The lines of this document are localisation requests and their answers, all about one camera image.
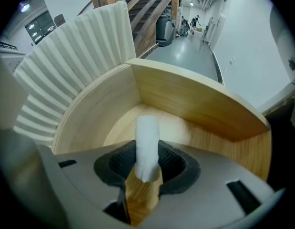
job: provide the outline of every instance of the window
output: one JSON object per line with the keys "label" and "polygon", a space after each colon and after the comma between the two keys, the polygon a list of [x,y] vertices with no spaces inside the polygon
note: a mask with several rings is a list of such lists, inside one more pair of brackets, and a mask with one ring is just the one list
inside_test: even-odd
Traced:
{"label": "window", "polygon": [[50,34],[56,26],[47,11],[29,23],[25,28],[37,45],[44,37]]}

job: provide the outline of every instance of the black slot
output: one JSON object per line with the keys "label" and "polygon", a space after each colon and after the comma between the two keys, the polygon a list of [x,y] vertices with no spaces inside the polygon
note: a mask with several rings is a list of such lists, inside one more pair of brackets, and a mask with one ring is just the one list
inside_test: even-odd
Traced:
{"label": "black slot", "polygon": [[74,159],[68,159],[65,161],[61,161],[58,164],[59,164],[60,168],[64,168],[64,167],[76,164],[76,161]]}
{"label": "black slot", "polygon": [[118,201],[111,203],[103,211],[108,215],[111,215],[116,219],[123,221],[124,223],[131,223],[128,214],[125,191],[122,189],[120,190]]}
{"label": "black slot", "polygon": [[230,182],[227,186],[247,215],[261,205],[241,181]]}

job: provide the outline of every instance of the white cylinder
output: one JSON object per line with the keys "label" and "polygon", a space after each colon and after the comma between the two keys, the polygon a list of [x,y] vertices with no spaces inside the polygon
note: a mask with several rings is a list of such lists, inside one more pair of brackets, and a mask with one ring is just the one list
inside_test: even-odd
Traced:
{"label": "white cylinder", "polygon": [[158,179],[159,124],[156,116],[143,115],[136,119],[136,157],[135,174],[142,182]]}

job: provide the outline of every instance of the gray floor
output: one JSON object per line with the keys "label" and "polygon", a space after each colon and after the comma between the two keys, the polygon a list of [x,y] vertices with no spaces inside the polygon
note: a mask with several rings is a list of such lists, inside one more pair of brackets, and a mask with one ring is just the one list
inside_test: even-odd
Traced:
{"label": "gray floor", "polygon": [[146,59],[176,65],[218,81],[211,50],[200,37],[200,33],[195,33],[175,38],[172,44],[158,47]]}

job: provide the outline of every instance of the wooden floor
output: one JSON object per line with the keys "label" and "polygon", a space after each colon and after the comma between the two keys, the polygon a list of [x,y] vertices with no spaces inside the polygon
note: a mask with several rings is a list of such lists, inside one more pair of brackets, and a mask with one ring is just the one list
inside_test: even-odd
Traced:
{"label": "wooden floor", "polygon": [[263,180],[267,180],[271,160],[271,132],[250,139],[231,142],[201,127],[146,104],[129,110],[107,135],[104,146],[135,139],[135,119],[155,115],[160,125],[160,139],[190,145],[231,158]]}

